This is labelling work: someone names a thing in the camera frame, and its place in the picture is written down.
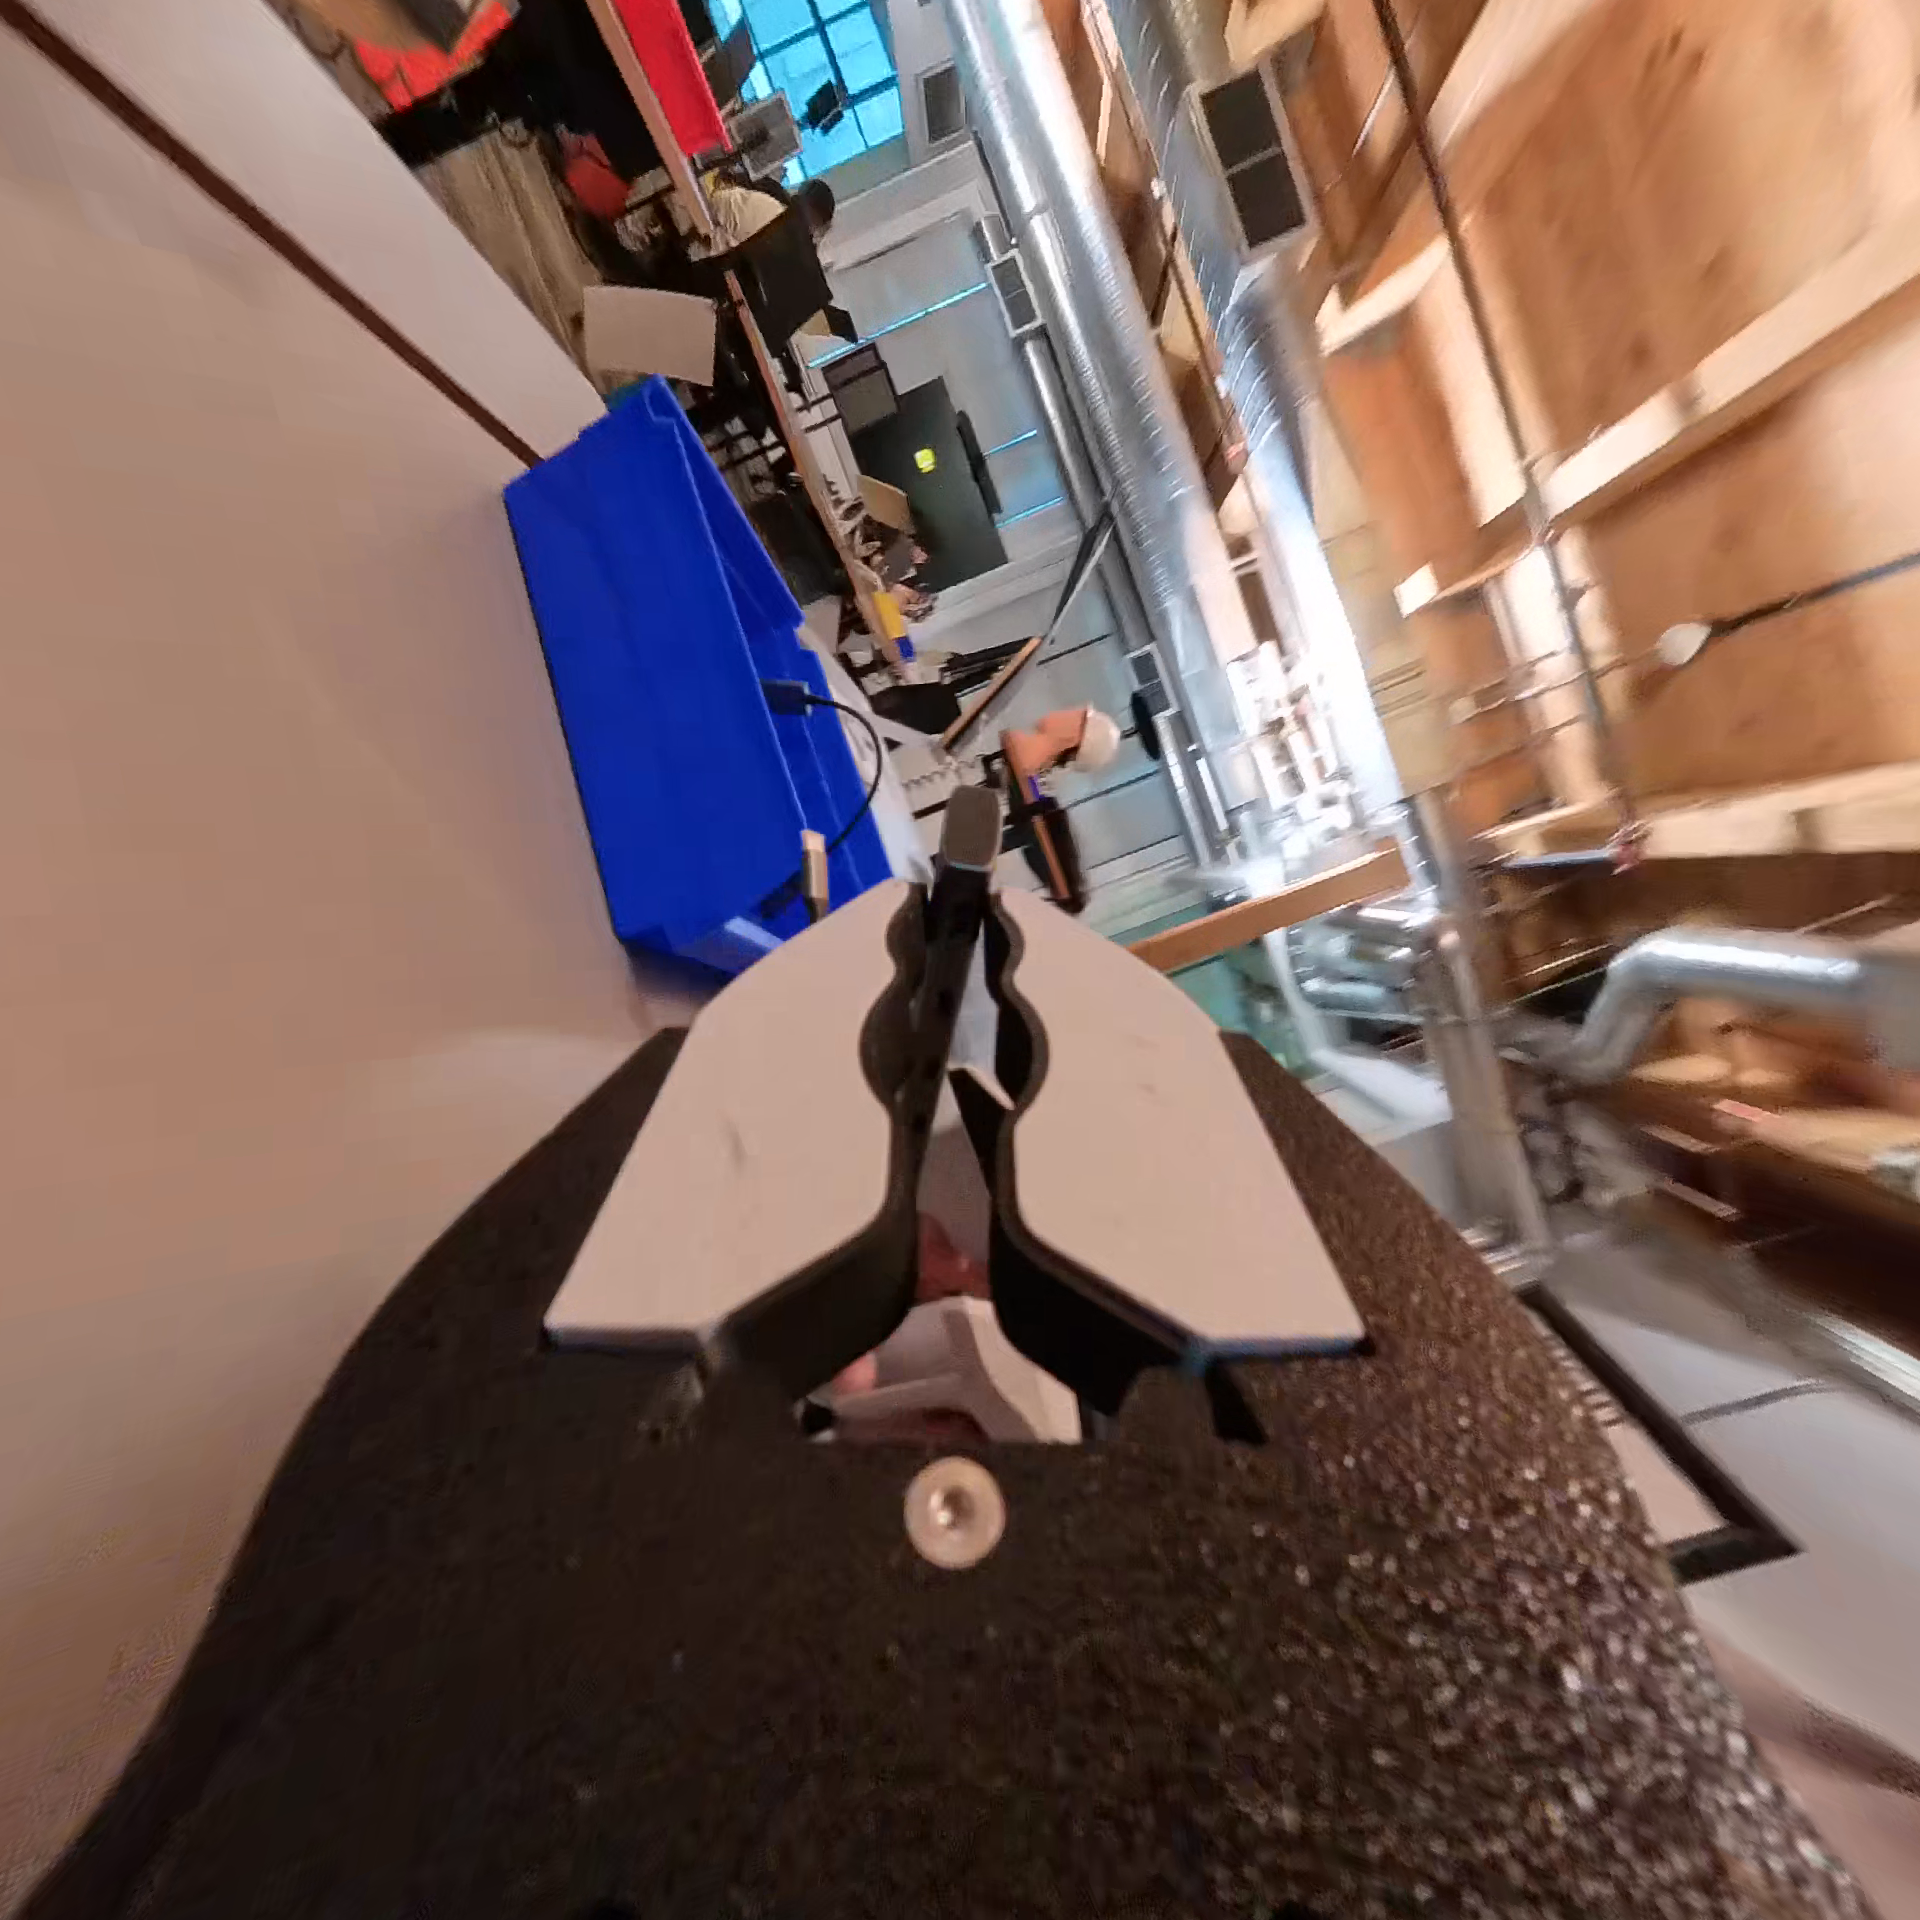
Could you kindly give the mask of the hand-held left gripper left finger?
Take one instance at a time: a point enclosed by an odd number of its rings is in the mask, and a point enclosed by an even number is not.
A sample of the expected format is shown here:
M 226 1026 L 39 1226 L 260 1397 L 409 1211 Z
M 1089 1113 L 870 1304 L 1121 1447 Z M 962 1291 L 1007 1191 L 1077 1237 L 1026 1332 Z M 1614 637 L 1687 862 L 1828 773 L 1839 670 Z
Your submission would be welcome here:
M 925 902 L 877 883 L 697 1011 L 543 1310 L 553 1347 L 692 1360 L 800 1399 L 900 1326 Z

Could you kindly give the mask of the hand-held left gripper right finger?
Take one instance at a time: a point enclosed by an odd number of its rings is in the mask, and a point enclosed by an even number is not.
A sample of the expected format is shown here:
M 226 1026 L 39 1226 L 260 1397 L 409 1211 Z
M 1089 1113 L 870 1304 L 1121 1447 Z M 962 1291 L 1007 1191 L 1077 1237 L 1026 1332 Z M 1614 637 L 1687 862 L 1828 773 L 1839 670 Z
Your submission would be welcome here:
M 992 1062 L 952 1068 L 952 1091 L 1012 1347 L 1101 1420 L 1169 1373 L 1201 1386 L 1213 1420 L 1248 1422 L 1238 1368 L 1368 1356 L 1227 1036 L 1031 891 L 997 891 L 976 948 Z

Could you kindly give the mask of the blue plastic bin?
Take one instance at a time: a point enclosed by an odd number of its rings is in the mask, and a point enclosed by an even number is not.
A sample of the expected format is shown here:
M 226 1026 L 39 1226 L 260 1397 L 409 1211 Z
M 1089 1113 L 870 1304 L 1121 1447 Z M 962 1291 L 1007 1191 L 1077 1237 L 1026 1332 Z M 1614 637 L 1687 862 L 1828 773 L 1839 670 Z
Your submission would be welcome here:
M 650 376 L 501 493 L 616 939 L 736 975 L 893 876 L 876 737 L 678 395 Z

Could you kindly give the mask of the grey metal pipe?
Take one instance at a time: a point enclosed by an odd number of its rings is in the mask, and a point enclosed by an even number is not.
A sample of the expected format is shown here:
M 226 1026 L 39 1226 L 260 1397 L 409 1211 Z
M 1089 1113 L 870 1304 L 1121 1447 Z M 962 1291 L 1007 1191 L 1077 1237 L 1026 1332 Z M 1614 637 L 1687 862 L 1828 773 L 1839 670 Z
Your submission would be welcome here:
M 1523 1287 L 1553 1241 L 1481 990 L 1473 874 L 1440 788 L 1409 796 L 1403 811 L 1423 909 L 1415 978 L 1428 1054 L 1447 1091 L 1466 1235 L 1493 1273 Z

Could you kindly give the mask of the peach and white object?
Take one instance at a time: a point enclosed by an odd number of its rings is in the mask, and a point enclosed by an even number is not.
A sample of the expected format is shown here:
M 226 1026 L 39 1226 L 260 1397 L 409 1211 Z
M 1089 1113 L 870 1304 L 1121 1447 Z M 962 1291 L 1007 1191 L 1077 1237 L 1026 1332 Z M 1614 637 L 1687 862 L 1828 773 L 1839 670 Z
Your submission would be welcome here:
M 1000 733 L 1000 755 L 1009 773 L 1038 782 L 1059 769 L 1105 769 L 1124 744 L 1124 729 L 1096 706 L 1055 708 L 1022 729 Z

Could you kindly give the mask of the black cabinet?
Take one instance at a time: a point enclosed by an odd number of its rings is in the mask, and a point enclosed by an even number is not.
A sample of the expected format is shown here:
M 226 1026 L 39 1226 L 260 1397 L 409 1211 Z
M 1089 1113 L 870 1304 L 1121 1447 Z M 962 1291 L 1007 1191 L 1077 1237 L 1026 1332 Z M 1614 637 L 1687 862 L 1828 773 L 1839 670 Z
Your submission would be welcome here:
M 996 482 L 947 379 L 901 387 L 873 344 L 825 360 L 820 376 L 860 478 L 901 495 L 924 584 L 946 590 L 1006 564 Z

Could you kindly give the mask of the white board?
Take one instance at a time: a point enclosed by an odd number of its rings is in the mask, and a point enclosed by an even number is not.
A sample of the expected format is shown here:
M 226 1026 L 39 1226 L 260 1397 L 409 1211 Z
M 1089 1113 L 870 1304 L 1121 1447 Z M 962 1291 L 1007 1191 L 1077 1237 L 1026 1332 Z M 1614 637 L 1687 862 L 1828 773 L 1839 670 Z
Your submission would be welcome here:
M 713 299 L 647 286 L 589 284 L 582 292 L 587 376 L 620 383 L 657 376 L 708 390 L 716 372 Z

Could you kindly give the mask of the silver ventilation duct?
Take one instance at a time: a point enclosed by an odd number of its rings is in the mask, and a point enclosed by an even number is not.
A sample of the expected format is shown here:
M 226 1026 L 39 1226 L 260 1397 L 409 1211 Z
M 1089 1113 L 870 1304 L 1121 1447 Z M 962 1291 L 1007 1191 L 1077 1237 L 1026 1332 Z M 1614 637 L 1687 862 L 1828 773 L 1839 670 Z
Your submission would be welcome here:
M 1200 846 L 1224 852 L 1242 818 L 1266 823 L 1297 804 L 1270 797 L 1255 766 L 1258 728 L 1232 664 L 1258 645 L 1201 457 L 1043 5 L 958 2 L 942 9 L 971 136 L 1061 365 L 1100 500 L 1116 516 L 1173 714 L 1185 723 L 1167 763 L 1183 776 L 1204 771 Z M 1242 478 L 1252 491 L 1255 567 L 1277 595 L 1334 737 L 1332 799 L 1317 806 L 1314 822 L 1377 825 L 1379 810 L 1397 802 L 1399 782 L 1308 501 L 1297 414 L 1283 394 L 1279 311 L 1258 282 L 1232 292 L 1215 279 L 1211 241 L 1201 244 L 1196 271 L 1204 317 L 1225 360 L 1230 404 L 1249 432 Z

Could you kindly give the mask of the white wall vent grille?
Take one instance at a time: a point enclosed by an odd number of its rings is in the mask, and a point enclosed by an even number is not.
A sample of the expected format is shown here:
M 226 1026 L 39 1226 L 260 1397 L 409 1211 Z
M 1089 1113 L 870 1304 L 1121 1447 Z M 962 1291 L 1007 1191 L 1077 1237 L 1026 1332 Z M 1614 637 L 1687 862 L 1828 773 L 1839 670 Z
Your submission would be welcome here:
M 1253 264 L 1305 238 L 1312 192 L 1297 167 L 1277 65 L 1261 60 L 1196 85 L 1190 110 L 1235 257 Z

